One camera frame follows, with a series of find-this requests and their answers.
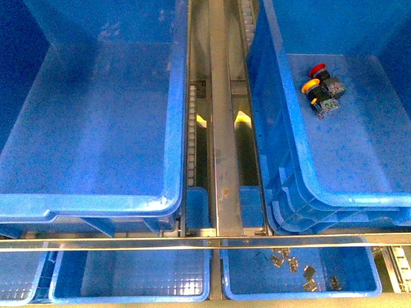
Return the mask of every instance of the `electrical component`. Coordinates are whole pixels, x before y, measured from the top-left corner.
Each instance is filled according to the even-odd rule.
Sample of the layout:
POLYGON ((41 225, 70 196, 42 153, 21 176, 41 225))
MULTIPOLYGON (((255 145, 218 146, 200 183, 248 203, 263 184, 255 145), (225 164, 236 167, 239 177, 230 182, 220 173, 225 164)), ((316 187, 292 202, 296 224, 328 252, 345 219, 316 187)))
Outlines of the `electrical component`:
POLYGON ((315 282, 314 279, 310 279, 307 281, 305 284, 302 285, 305 291, 307 292, 314 292, 315 290, 318 289, 317 283, 315 282))
POLYGON ((288 259, 288 266, 290 267, 290 271, 292 273, 296 273, 298 270, 298 261, 295 257, 288 259))
POLYGON ((274 266, 277 268, 280 268, 284 264, 284 259, 276 255, 271 256, 271 261, 274 263, 274 266))

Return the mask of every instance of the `white roller chain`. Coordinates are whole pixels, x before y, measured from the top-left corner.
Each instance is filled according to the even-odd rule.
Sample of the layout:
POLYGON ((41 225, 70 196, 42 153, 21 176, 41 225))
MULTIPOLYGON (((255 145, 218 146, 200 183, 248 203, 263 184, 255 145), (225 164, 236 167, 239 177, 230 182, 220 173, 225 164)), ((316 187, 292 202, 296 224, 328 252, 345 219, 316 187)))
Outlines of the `white roller chain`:
POLYGON ((250 48, 252 40, 254 40, 254 32, 256 30, 250 0, 241 0, 241 7, 243 10, 245 37, 247 38, 247 45, 250 48))

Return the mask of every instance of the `blue plastic bin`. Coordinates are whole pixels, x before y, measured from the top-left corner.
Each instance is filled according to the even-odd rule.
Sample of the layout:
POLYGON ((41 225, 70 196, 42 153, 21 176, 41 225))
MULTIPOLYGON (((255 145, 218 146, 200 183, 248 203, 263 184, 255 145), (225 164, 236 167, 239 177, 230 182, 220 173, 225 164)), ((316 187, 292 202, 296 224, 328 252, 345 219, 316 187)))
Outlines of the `blue plastic bin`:
POLYGON ((248 67, 272 227, 300 233, 368 212, 411 225, 409 1, 260 8, 248 67), (347 87, 324 120, 301 93, 319 62, 347 87))
POLYGON ((370 248, 297 248, 291 257, 298 260, 296 273, 288 261, 277 268, 270 260, 271 249, 222 250, 223 288, 231 300, 277 300, 284 298, 331 298, 378 296, 381 282, 370 248), (316 271, 317 290, 305 291, 305 266, 316 271), (331 277, 342 287, 334 291, 331 277))
POLYGON ((16 0, 0 14, 0 222, 175 214, 187 1, 16 0))
MULTIPOLYGON (((203 188, 187 189, 187 227, 210 227, 203 188)), ((209 250, 59 252, 54 304, 199 302, 209 294, 209 250)))
POLYGON ((3 252, 0 262, 1 306, 48 302, 54 252, 3 252))

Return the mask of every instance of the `blue plastic crate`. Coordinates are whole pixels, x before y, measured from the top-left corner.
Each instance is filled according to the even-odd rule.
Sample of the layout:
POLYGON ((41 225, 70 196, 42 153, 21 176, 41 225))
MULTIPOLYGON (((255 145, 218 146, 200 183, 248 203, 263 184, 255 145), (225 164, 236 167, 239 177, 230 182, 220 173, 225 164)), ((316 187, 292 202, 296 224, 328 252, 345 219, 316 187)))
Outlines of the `blue plastic crate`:
POLYGON ((176 215, 187 1, 2 6, 0 222, 176 215))
POLYGON ((288 261, 277 268, 270 260, 271 249, 222 250, 223 288, 232 300, 277 300, 284 298, 331 298, 378 296, 381 282, 370 248, 296 248, 291 257, 298 260, 296 273, 288 261), (305 266, 316 271, 317 290, 305 291, 305 266), (331 277, 342 287, 334 291, 331 277))
POLYGON ((55 253, 0 253, 0 305, 46 303, 55 264, 55 253))
POLYGON ((403 51, 411 48, 411 4, 261 0, 260 7, 248 65, 265 202, 277 224, 303 232, 369 211, 371 219, 410 225, 411 102, 404 81, 411 61, 403 51), (335 12, 332 21, 322 19, 325 8, 335 12), (301 93, 319 62, 347 86, 341 108, 324 120, 301 93))
MULTIPOLYGON (((207 192, 190 187, 187 201, 187 227, 209 227, 207 192)), ((59 252, 49 297, 54 304, 199 302, 209 294, 210 258, 209 250, 59 252)))

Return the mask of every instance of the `small metal part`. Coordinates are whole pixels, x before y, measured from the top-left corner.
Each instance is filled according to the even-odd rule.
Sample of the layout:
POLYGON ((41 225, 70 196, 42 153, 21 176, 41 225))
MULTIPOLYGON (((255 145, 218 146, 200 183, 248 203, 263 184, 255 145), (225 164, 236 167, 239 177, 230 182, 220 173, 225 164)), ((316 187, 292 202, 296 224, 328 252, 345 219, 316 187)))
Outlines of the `small metal part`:
POLYGON ((334 291, 341 291, 342 286, 337 276, 331 276, 331 283, 329 284, 334 291))
POLYGON ((277 268, 280 268, 284 264, 284 259, 276 255, 271 256, 271 261, 274 263, 274 266, 277 268))
POLYGON ((292 273, 296 273, 298 270, 298 261, 295 257, 289 258, 288 259, 288 265, 290 267, 290 271, 292 273))
POLYGON ((272 251, 276 253, 280 253, 281 255, 283 255, 284 259, 287 259, 290 256, 291 249, 287 247, 281 247, 281 248, 273 248, 272 251))
POLYGON ((313 278, 315 274, 315 269, 313 269, 311 266, 307 265, 304 268, 304 278, 307 280, 310 280, 311 278, 313 278))
POLYGON ((302 287, 304 288, 305 291, 307 292, 314 292, 315 290, 317 290, 317 283, 315 282, 314 279, 310 279, 309 281, 307 281, 305 284, 302 285, 302 287))

